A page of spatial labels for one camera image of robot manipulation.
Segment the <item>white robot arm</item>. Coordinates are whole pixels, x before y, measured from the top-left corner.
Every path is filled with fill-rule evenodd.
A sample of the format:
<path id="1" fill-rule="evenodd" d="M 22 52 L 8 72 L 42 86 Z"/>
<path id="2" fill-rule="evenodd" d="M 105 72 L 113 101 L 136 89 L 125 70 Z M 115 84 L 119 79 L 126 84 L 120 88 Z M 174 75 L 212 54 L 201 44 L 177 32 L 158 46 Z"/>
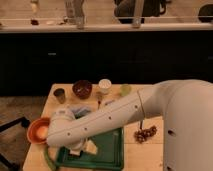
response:
<path id="1" fill-rule="evenodd" d="M 202 80 L 153 84 L 79 119 L 55 113 L 47 144 L 70 147 L 158 116 L 164 120 L 163 171 L 213 171 L 213 83 Z"/>

